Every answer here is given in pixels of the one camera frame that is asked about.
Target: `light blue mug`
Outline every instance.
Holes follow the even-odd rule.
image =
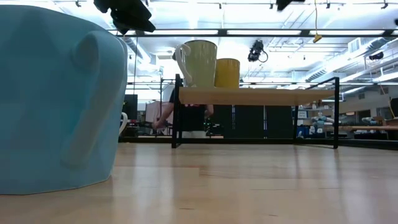
[[[0,6],[0,194],[108,179],[118,148],[127,48],[94,23]]]

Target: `pale green mug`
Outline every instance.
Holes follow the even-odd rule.
[[[178,45],[175,51],[186,86],[214,87],[217,61],[217,46],[214,43],[191,40]]]

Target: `mug handle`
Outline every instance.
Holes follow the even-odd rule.
[[[119,135],[122,133],[122,131],[123,131],[124,128],[126,127],[126,125],[127,125],[127,120],[128,120],[127,114],[126,114],[126,113],[122,112],[122,116],[123,116],[123,122],[122,122],[122,125],[120,125],[120,128],[119,128]]]
[[[178,63],[178,66],[181,69],[182,75],[184,75],[184,79],[185,79],[187,85],[191,86],[192,85],[192,76],[189,74],[185,64],[182,62],[182,54],[180,54],[180,51],[182,51],[183,54],[188,56],[191,54],[191,48],[186,44],[179,44],[175,48],[175,59]]]

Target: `duct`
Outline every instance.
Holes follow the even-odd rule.
[[[141,64],[157,64],[157,56],[154,54],[147,53],[139,44],[136,43],[136,40],[132,39],[131,37],[122,37],[121,38],[127,46],[137,55],[137,61]]]
[[[390,37],[390,38],[383,38],[379,37],[376,39],[372,38],[364,38],[361,39],[361,47],[359,50],[356,50],[354,52],[349,52],[348,49],[344,50],[342,53],[338,54],[336,57],[333,57],[323,63],[323,65],[311,69],[310,71],[307,72],[305,75],[305,81],[310,82],[316,78],[319,78],[323,75],[329,74],[339,68],[342,68],[344,66],[347,66],[353,62],[355,62],[355,58],[358,58],[359,56],[367,56],[375,51],[379,50],[381,47],[385,46],[386,44],[392,42],[395,40],[395,38]]]

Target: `wooden tabletop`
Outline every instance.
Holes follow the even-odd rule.
[[[334,95],[333,90],[180,88],[183,104],[296,106]]]
[[[392,224],[397,161],[343,146],[125,143],[106,182],[0,195],[0,223]]]

